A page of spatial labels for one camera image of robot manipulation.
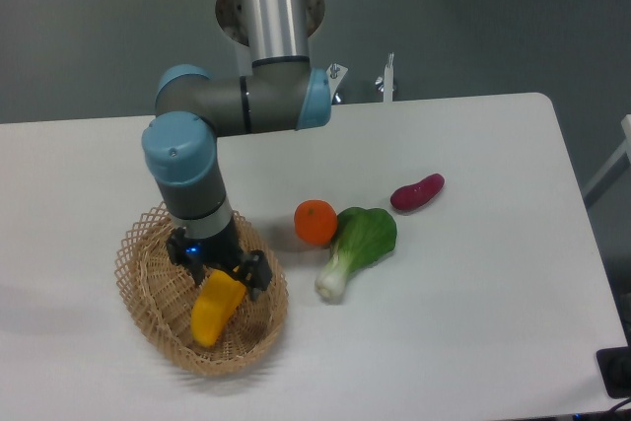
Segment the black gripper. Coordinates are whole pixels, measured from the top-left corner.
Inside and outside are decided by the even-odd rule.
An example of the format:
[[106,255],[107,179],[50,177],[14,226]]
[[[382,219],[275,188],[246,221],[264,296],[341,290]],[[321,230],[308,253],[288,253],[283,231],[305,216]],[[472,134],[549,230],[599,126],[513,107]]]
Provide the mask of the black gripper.
[[218,234],[206,238],[191,238],[185,229],[174,229],[166,240],[166,249],[171,263],[183,268],[195,286],[204,281],[206,268],[232,271],[234,279],[245,286],[249,299],[255,302],[272,280],[263,250],[243,252],[233,218]]

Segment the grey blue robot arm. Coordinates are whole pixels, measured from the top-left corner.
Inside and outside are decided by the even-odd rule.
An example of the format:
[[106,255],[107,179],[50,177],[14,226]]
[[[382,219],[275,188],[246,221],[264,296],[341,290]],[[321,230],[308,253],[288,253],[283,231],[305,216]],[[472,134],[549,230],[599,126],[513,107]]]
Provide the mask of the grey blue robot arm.
[[251,72],[215,81],[192,65],[161,78],[155,116],[142,134],[145,162],[170,213],[171,262],[195,283],[207,269],[242,283],[252,298],[272,270],[262,250],[242,248],[221,175],[221,137],[326,125],[331,91],[310,62],[304,0],[241,0]]

